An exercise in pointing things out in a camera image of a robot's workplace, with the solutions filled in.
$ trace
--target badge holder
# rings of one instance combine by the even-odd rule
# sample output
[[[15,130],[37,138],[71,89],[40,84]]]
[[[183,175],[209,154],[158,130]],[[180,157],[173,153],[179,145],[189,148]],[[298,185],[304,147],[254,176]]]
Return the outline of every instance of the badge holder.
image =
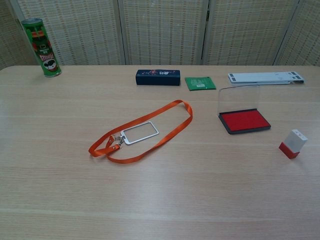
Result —
[[[258,85],[219,90],[218,117],[229,134],[244,134],[271,128],[258,111],[259,97]]]
[[[140,127],[141,128],[149,128],[149,129],[144,129],[144,131],[137,131],[137,129]],[[151,134],[145,134],[146,131],[152,131]],[[140,141],[146,140],[148,138],[152,138],[156,135],[159,134],[159,131],[156,129],[155,125],[151,121],[143,122],[138,125],[129,127],[127,129],[124,129],[120,132],[120,136],[114,136],[114,139],[116,141],[119,141],[118,144],[122,148],[122,144],[125,143],[126,145],[131,145],[138,143]]]

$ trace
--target pringles can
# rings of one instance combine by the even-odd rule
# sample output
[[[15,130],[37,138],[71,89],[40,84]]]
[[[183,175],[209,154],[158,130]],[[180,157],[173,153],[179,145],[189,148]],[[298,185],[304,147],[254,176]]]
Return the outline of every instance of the pringles can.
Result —
[[[30,18],[23,20],[21,24],[32,45],[36,59],[42,67],[44,76],[54,77],[61,74],[60,66],[48,39],[42,19]]]

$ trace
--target metal clip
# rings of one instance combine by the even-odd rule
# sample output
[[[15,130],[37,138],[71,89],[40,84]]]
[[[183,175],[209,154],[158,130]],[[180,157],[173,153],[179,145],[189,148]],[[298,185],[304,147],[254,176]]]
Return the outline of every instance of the metal clip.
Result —
[[[117,144],[120,145],[120,149],[122,148],[122,144],[124,143],[124,137],[125,136],[114,136],[115,141],[119,141]]]

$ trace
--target green card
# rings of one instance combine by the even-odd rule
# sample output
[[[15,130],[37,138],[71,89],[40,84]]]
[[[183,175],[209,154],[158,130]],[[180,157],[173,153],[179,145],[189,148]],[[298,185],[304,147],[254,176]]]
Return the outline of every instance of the green card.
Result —
[[[211,77],[186,77],[185,82],[188,85],[190,91],[194,90],[207,90],[217,89],[215,84],[212,82]]]

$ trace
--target lanyard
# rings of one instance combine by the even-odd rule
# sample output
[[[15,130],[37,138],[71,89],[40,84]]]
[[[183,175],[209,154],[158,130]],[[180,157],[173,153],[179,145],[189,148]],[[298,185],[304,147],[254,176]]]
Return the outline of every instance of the lanyard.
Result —
[[[154,145],[152,148],[150,148],[149,150],[145,151],[144,153],[135,156],[135,157],[130,157],[130,158],[126,158],[126,159],[116,159],[111,157],[110,155],[115,152],[118,151],[119,149],[121,149],[122,147],[122,143],[123,143],[123,139],[119,136],[114,136],[115,133],[118,133],[124,129],[128,129],[130,127],[136,126],[138,124],[141,124],[173,107],[175,107],[176,105],[183,103],[184,107],[186,109],[186,111],[189,113],[189,117],[182,122],[179,126],[177,126],[175,129],[173,129],[171,132],[169,132],[169,134],[167,134],[164,138],[162,138],[156,145]],[[90,148],[89,148],[89,153],[93,156],[93,157],[100,157],[103,155],[106,155],[106,157],[114,163],[117,164],[131,164],[134,162],[139,161],[140,159],[142,159],[145,155],[147,155],[148,153],[151,153],[153,150],[159,148],[160,146],[164,145],[166,142],[168,142],[170,139],[172,139],[175,135],[177,135],[178,133],[180,133],[183,129],[185,129],[185,127],[187,127],[193,118],[193,112],[192,112],[192,108],[190,106],[190,104],[186,101],[183,100],[175,100],[173,102],[170,102],[169,104],[159,108],[156,111],[153,111],[147,115],[144,115],[142,117],[139,117],[133,121],[127,122],[121,126],[116,127],[115,129],[112,129],[111,131],[107,132],[105,135],[103,135],[100,139],[98,139]],[[108,139],[105,148],[100,148],[97,149],[106,139]]]

